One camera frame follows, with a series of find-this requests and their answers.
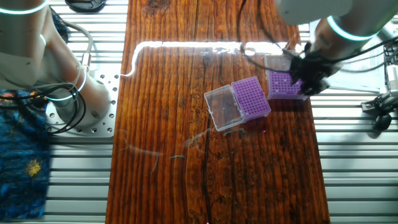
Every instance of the black cable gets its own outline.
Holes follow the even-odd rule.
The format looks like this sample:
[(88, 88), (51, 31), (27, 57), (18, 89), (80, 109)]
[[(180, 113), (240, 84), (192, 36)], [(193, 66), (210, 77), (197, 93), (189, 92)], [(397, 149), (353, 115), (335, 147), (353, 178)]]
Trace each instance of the black cable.
[(86, 111), (87, 111), (86, 102), (85, 102), (84, 98), (82, 97), (81, 94), (79, 94), (79, 92), (77, 91), (76, 87), (73, 88), (73, 90), (74, 90), (74, 92), (73, 92), (73, 91), (70, 89), (70, 84), (59, 85), (59, 86), (56, 86), (56, 87), (51, 88), (51, 89), (49, 89), (49, 90), (43, 91), (42, 93), (38, 93), (38, 94), (34, 94), (34, 95), (29, 95), (29, 96), (18, 96), (18, 97), (0, 96), (0, 99), (2, 99), (2, 100), (15, 100), (15, 101), (21, 101), (21, 100), (28, 100), (28, 99), (30, 99), (30, 102), (29, 102), (29, 103), (19, 104), (19, 105), (17, 105), (17, 106), (1, 106), (1, 105), (0, 105), (0, 109), (3, 109), (3, 110), (15, 110), (15, 109), (21, 109), (21, 108), (26, 108), (26, 107), (28, 107), (28, 106), (32, 106), (32, 105), (34, 104), (34, 100), (35, 100), (34, 98), (36, 98), (36, 97), (44, 97), (44, 95), (49, 94), (49, 93), (52, 93), (52, 92), (54, 92), (55, 90), (59, 90), (60, 88), (64, 88), (64, 89), (68, 90), (68, 91), (70, 92), (70, 94), (71, 94), (71, 96), (72, 96), (73, 99), (75, 99), (75, 98), (76, 98), (76, 95), (77, 95), (78, 97), (80, 97), (80, 99), (81, 99), (81, 101), (82, 101), (82, 103), (83, 103), (83, 114), (82, 114), (82, 116), (80, 117), (80, 119), (79, 119), (75, 124), (72, 125), (72, 122), (75, 120), (75, 118), (77, 117), (77, 114), (78, 114), (78, 100), (75, 100), (75, 111), (74, 111), (74, 113), (73, 113), (73, 115), (72, 115), (71, 120), (70, 120), (64, 127), (62, 127), (61, 129), (59, 129), (59, 130), (57, 130), (57, 131), (54, 131), (54, 132), (52, 132), (52, 133), (49, 133), (49, 134), (60, 134), (60, 133), (67, 132), (67, 131), (73, 129), (74, 127), (76, 127), (77, 125), (80, 124), (80, 122), (81, 122), (81, 121), (83, 120), (83, 118), (85, 117)]
[[(238, 17), (236, 18), (236, 38), (238, 39), (238, 42), (241, 43), (241, 29), (240, 29), (240, 24), (241, 24), (241, 18), (242, 18), (242, 13), (244, 6), (246, 5), (247, 0), (243, 0), (241, 7), (239, 8), (238, 11)], [(286, 70), (278, 70), (278, 69), (273, 69), (273, 68), (268, 68), (263, 65), (260, 65), (259, 63), (255, 62), (253, 59), (251, 59), (245, 52), (244, 52), (244, 45), (243, 43), (240, 46), (241, 53), (243, 54), (244, 57), (249, 61), (249, 63), (255, 65), (258, 68), (264, 69), (264, 70), (269, 70), (273, 72), (289, 72)]]
[(0, 96), (0, 99), (1, 100), (27, 100), (27, 99), (32, 99), (32, 98), (35, 98), (35, 97), (38, 97), (38, 96), (44, 96), (44, 95), (50, 94), (50, 93), (54, 92), (55, 90), (63, 88), (64, 86), (69, 86), (70, 87), (70, 85), (72, 85), (72, 84), (68, 84), (67, 83), (67, 84), (64, 84), (64, 85), (59, 85), (59, 86), (53, 87), (51, 89), (48, 89), (46, 91), (43, 91), (42, 93), (37, 93), (37, 94), (34, 94), (34, 95), (29, 95), (29, 96), (19, 96), (19, 97)]
[[(264, 33), (264, 35), (266, 35), (266, 36), (270, 39), (270, 41), (271, 41), (273, 44), (276, 44), (276, 46), (278, 46), (280, 49), (282, 49), (282, 51), (283, 51), (285, 54), (289, 54), (289, 55), (292, 56), (292, 57), (297, 57), (296, 55), (293, 55), (292, 53), (290, 53), (288, 50), (283, 49), (282, 47), (280, 47), (280, 45), (272, 38), (272, 36), (270, 35), (270, 33), (269, 33), (269, 32), (267, 31), (267, 29), (265, 28), (264, 22), (262, 21), (261, 0), (257, 0), (257, 20), (258, 20), (259, 23), (260, 23), (260, 28), (261, 28), (262, 32)], [(366, 50), (362, 50), (362, 51), (356, 52), (356, 53), (354, 53), (354, 54), (352, 54), (352, 55), (349, 55), (349, 56), (347, 56), (347, 57), (343, 57), (343, 58), (339, 58), (339, 59), (330, 60), (330, 59), (323, 58), (323, 57), (319, 56), (321, 60), (319, 60), (318, 63), (338, 63), (338, 62), (342, 62), (342, 61), (344, 61), (344, 60), (349, 60), (349, 59), (351, 59), (351, 58), (355, 58), (355, 57), (360, 56), (360, 55), (362, 55), (362, 54), (366, 54), (366, 53), (368, 53), (369, 51), (374, 50), (374, 49), (376, 49), (376, 48), (378, 48), (378, 47), (381, 47), (381, 46), (383, 46), (383, 45), (386, 45), (386, 44), (390, 44), (390, 43), (392, 43), (392, 42), (395, 42), (396, 40), (398, 40), (398, 36), (397, 36), (397, 37), (394, 37), (394, 38), (391, 38), (391, 39), (389, 39), (389, 40), (385, 40), (385, 41), (383, 41), (383, 42), (381, 42), (381, 43), (379, 43), (379, 44), (377, 44), (377, 45), (375, 45), (375, 46), (373, 46), (373, 47), (370, 47), (370, 48), (366, 49)]]
[[(76, 98), (74, 92), (72, 92), (71, 90), (68, 90), (68, 91), (70, 92), (70, 94), (72, 95), (72, 99), (74, 100), (74, 99)], [(61, 129), (59, 129), (59, 130), (57, 130), (57, 131), (54, 131), (54, 132), (52, 132), (52, 133), (49, 133), (49, 135), (60, 134), (60, 133), (66, 132), (68, 126), (70, 126), (70, 125), (72, 124), (73, 120), (75, 120), (75, 118), (76, 118), (76, 116), (77, 116), (77, 113), (78, 113), (78, 102), (77, 102), (77, 100), (75, 100), (75, 111), (73, 112), (72, 118), (69, 120), (69, 122), (68, 122), (64, 127), (62, 127)]]
[(87, 112), (87, 106), (86, 106), (86, 101), (84, 100), (84, 98), (82, 97), (82, 95), (81, 94), (78, 94), (78, 96), (80, 97), (80, 99), (81, 99), (81, 102), (83, 103), (83, 113), (81, 114), (81, 116), (80, 116), (80, 119), (74, 124), (74, 125), (72, 125), (72, 126), (70, 126), (69, 128), (66, 128), (67, 126), (69, 126), (71, 123), (72, 123), (72, 121), (75, 119), (75, 115), (77, 115), (77, 112), (78, 112), (78, 107), (77, 107), (77, 102), (78, 102), (78, 100), (76, 100), (75, 101), (75, 112), (74, 112), (74, 114), (73, 114), (73, 118), (69, 121), (69, 123), (68, 124), (66, 124), (63, 128), (66, 128), (66, 129), (64, 129), (64, 130), (62, 130), (62, 129), (59, 129), (58, 131), (55, 131), (55, 132), (53, 132), (52, 134), (60, 134), (60, 133), (65, 133), (65, 132), (67, 132), (67, 131), (69, 131), (69, 130), (71, 130), (71, 129), (73, 129), (73, 128), (75, 128), (76, 126), (78, 126), (79, 124), (80, 124), (80, 122), (81, 121), (83, 121), (83, 118), (85, 117), (85, 115), (86, 115), (86, 112)]

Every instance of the metal bracket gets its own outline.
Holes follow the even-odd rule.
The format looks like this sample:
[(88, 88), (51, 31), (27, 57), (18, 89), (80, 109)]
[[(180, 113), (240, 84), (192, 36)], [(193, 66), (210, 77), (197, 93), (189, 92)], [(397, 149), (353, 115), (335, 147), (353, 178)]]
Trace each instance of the metal bracket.
[[(111, 138), (114, 135), (116, 122), (116, 108), (118, 105), (120, 75), (103, 74), (101, 71), (92, 71), (93, 77), (104, 83), (111, 96), (111, 106), (106, 115), (97, 123), (87, 127), (76, 127), (68, 132), (57, 134), (65, 138)], [(46, 110), (46, 127), (48, 131), (54, 131), (64, 125), (64, 121), (57, 114), (52, 103), (49, 103)]]

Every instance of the blue fabric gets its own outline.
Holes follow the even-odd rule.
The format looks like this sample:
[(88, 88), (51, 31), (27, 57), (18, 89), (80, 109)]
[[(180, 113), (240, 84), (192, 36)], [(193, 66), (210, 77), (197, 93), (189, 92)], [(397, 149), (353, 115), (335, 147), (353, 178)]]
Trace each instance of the blue fabric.
[[(0, 95), (10, 96), (5, 92), (0, 90)], [(16, 103), (0, 100), (0, 105)], [(44, 212), (49, 186), (49, 139), (44, 110), (31, 108), (0, 110), (0, 221), (36, 218)]]

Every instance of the wood grain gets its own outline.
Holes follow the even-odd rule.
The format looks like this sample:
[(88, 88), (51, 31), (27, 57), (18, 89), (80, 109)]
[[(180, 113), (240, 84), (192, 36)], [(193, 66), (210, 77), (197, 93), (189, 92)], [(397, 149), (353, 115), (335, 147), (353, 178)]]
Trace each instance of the wood grain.
[[(122, 73), (143, 42), (236, 41), (240, 5), (131, 0)], [(261, 11), (275, 39), (299, 41), (271, 0)], [(256, 2), (240, 26), (244, 42), (267, 40)], [(265, 71), (237, 52), (175, 45), (142, 48), (122, 77), (106, 223), (329, 223), (309, 100), (271, 101), (267, 118), (219, 133), (203, 94), (252, 76), (267, 93)]]

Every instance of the pipette tip box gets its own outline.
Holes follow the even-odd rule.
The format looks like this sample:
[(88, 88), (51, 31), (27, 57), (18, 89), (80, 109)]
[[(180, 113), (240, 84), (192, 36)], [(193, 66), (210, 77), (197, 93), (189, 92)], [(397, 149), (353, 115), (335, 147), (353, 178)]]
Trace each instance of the pipette tip box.
[[(290, 59), (286, 55), (265, 55), (264, 63), (267, 67), (277, 70), (289, 70)], [(302, 81), (299, 80), (291, 85), (292, 79), (287, 72), (266, 71), (268, 100), (273, 99), (295, 99), (306, 100), (308, 96), (300, 94)]]
[(306, 100), (308, 96), (300, 94), (302, 81), (299, 80), (291, 85), (292, 79), (285, 72), (269, 71), (267, 75), (268, 100), (271, 99), (296, 99)]
[(257, 77), (209, 91), (205, 99), (217, 131), (268, 116), (271, 112)]

